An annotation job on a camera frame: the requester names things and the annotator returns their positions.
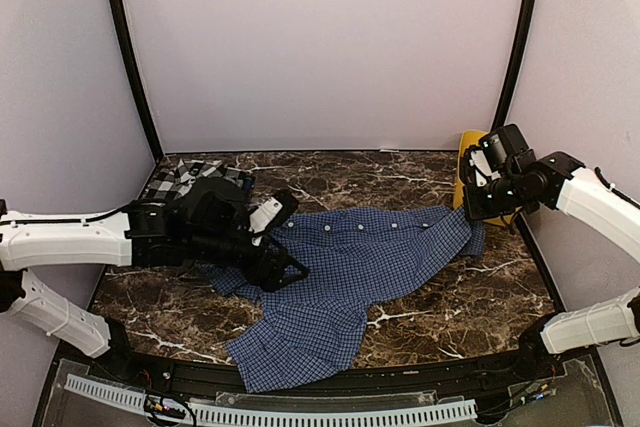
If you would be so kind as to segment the yellow plastic basket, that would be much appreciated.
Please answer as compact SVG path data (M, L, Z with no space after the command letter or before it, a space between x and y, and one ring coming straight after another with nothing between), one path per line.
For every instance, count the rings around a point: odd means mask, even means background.
M475 148L480 138L486 134L486 131L480 130L467 130L462 133L458 149L453 209L463 205L465 180L471 178L473 184L485 186L488 180L494 178L486 159L481 154L472 154L470 158L465 157L465 152L471 147Z

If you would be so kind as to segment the blue checked long sleeve shirt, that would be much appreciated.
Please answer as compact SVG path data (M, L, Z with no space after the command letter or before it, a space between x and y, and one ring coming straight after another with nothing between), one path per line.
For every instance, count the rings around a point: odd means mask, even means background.
M371 305L402 298L457 256L484 251L483 223L446 206L358 207L293 215L274 238L310 273L269 293L235 268L203 265L214 289L258 301L263 317L227 350L245 389L291 389L331 377L357 356Z

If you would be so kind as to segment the black white plaid shirt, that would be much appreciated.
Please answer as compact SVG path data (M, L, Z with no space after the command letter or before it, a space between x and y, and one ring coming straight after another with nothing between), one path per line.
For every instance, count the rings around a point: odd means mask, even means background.
M221 160L183 160L173 166L161 166L144 187L141 198L170 201L186 195L197 180L221 178L250 192L255 177L246 171L231 167Z

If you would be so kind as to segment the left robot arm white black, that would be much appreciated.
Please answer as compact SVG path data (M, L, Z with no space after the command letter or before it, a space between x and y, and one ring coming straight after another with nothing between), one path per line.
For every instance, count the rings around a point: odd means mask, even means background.
M37 266L101 264L178 266L204 262L239 271L248 284L274 292L309 270L271 232L297 209L282 190L249 205L250 189L224 178L199 178L171 200L140 199L85 216L1 210L1 311L101 361L120 383L141 374L124 326L61 296L33 272Z

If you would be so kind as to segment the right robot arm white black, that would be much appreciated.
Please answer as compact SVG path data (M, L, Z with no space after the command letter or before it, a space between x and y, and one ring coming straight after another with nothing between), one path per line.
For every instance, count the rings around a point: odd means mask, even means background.
M470 221L508 226L541 206L581 221L633 259L639 257L639 204L608 182L600 169L556 151L538 157L515 124L491 132L466 131L459 146L454 205ZM639 341L639 290L536 321L520 337L510 371L534 379L549 357L567 351Z

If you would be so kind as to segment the right black corner post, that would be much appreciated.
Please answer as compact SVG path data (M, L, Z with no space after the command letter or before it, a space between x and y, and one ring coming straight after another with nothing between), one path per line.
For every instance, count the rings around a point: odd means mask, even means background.
M521 0L504 81L491 124L492 130L506 124L523 65L535 3L536 0Z

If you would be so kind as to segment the black corner post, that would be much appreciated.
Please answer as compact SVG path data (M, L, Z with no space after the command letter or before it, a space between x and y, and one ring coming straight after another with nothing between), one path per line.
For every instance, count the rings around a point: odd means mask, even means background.
M506 124L523 65L535 3L536 0L521 0L504 81L491 124L492 130Z
M146 143L155 163L164 157L161 141L152 118L129 30L124 0L108 0L112 22L129 88Z

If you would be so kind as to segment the left black corner post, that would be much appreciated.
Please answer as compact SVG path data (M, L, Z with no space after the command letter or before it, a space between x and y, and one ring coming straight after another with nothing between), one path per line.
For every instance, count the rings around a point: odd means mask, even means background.
M161 141L152 118L129 30L124 0L108 0L112 22L129 88L146 143L155 163L164 157Z

